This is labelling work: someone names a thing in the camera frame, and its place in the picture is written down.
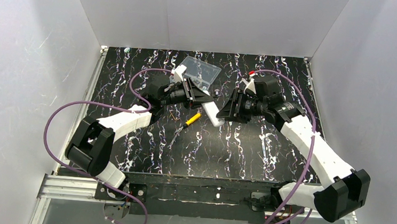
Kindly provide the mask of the white remote control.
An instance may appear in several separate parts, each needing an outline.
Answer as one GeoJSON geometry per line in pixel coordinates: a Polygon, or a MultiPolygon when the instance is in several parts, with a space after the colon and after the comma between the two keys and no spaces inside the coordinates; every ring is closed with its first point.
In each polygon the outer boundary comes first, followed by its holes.
{"type": "Polygon", "coordinates": [[[217,118],[217,114],[219,112],[218,107],[216,106],[216,103],[214,101],[212,102],[205,102],[202,103],[202,108],[206,112],[209,120],[211,121],[211,124],[214,127],[220,127],[225,123],[224,119],[217,118]]]}

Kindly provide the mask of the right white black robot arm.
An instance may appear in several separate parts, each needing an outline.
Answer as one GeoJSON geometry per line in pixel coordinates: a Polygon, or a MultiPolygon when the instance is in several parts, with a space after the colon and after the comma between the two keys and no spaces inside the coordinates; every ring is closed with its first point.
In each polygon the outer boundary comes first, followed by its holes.
{"type": "Polygon", "coordinates": [[[229,100],[217,113],[217,118],[229,122],[247,123],[262,116],[285,136],[310,162],[320,179],[320,185],[300,185],[289,198],[294,182],[282,182],[271,187],[269,203],[314,209],[328,222],[335,222],[363,207],[370,185],[370,175],[355,170],[312,131],[312,123],[299,105],[283,97],[277,80],[271,77],[246,77],[244,89],[233,90],[229,100]]]}

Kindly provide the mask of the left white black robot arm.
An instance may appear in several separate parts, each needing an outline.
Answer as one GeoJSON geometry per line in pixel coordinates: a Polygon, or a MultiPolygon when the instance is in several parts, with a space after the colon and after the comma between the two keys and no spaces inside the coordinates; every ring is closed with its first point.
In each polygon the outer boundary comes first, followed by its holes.
{"type": "Polygon", "coordinates": [[[82,119],[65,150],[65,157],[91,177],[119,188],[126,177],[110,162],[116,140],[158,121],[167,105],[180,103],[196,109],[214,103],[214,98],[190,78],[170,82],[169,76],[164,74],[151,76],[141,97],[128,111],[104,118],[86,116],[82,119]]]}

